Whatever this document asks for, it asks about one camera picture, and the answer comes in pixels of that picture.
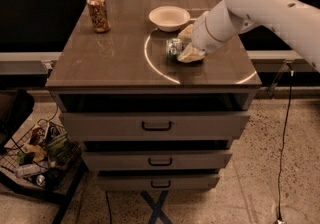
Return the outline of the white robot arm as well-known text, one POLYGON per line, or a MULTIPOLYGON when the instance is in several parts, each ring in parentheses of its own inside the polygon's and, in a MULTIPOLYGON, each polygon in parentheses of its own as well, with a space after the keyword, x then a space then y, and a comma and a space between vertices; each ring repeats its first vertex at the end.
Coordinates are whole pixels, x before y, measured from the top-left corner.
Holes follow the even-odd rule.
POLYGON ((194 22, 191 42, 213 53, 257 26, 268 28, 320 71, 320 9, 298 0, 222 0, 194 22))

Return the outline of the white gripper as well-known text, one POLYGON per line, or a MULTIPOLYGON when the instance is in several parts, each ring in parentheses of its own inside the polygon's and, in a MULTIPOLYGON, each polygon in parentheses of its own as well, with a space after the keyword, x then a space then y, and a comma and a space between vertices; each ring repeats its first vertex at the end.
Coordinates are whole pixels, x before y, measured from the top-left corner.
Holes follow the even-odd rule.
POLYGON ((205 53, 213 53, 223 46, 223 42, 211 35, 207 28, 206 18, 209 12, 205 11, 194 24, 189 24, 179 34, 179 39, 192 41, 178 55, 177 60, 182 63, 200 61, 205 57, 205 53))

